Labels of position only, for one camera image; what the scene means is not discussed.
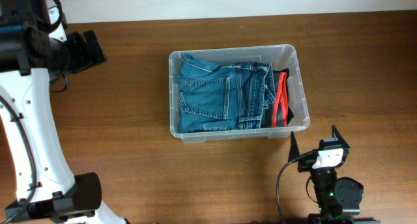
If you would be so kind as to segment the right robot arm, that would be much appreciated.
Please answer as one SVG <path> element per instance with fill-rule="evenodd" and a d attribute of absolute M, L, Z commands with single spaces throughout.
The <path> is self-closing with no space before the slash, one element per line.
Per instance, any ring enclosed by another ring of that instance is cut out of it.
<path fill-rule="evenodd" d="M 299 173 L 309 173 L 313 183 L 318 214 L 309 214 L 308 223 L 380 223 L 372 218 L 358 219 L 364 186 L 349 177 L 338 177 L 336 169 L 347 160 L 350 146 L 335 126 L 332 136 L 319 141 L 319 147 L 304 154 L 298 149 L 296 137 L 291 133 L 289 163 L 296 163 Z"/>

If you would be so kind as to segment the black garment with red trim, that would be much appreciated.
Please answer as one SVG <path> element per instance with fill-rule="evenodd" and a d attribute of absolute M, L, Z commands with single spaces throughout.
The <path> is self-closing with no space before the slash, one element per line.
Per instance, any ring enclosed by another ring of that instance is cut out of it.
<path fill-rule="evenodd" d="M 289 107 L 289 90 L 287 80 L 289 69 L 273 70 L 273 88 L 275 101 L 267 104 L 261 121 L 262 128 L 277 128 L 288 126 L 294 114 Z"/>

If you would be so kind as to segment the dark blue jeans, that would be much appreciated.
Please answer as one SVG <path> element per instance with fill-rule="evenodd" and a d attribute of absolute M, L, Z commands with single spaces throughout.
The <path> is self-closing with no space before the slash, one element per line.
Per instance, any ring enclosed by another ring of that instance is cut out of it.
<path fill-rule="evenodd" d="M 220 65 L 184 54 L 177 75 L 179 133 L 252 130 L 266 126 L 277 94 L 270 63 Z"/>

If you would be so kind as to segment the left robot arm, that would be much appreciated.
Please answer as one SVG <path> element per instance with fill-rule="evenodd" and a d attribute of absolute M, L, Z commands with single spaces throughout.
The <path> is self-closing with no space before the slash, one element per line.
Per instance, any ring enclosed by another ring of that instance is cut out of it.
<path fill-rule="evenodd" d="M 94 31 L 66 34 L 55 0 L 1 0 L 1 122 L 16 172 L 5 221 L 124 223 L 103 201 L 95 173 L 75 175 L 61 149 L 51 86 L 106 62 Z"/>

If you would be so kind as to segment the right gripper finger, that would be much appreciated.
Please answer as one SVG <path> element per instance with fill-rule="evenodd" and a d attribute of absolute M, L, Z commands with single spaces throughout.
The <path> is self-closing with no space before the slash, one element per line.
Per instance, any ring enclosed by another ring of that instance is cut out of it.
<path fill-rule="evenodd" d="M 288 162 L 298 161 L 299 156 L 300 156 L 300 152 L 299 152 L 298 144 L 296 141 L 295 133 L 291 132 Z"/>
<path fill-rule="evenodd" d="M 333 136 L 334 139 L 337 139 L 337 141 L 339 142 L 340 145 L 342 145 L 342 146 L 346 145 L 346 141 L 341 136 L 341 134 L 339 133 L 339 131 L 336 128 L 335 125 L 332 125 L 332 136 Z"/>

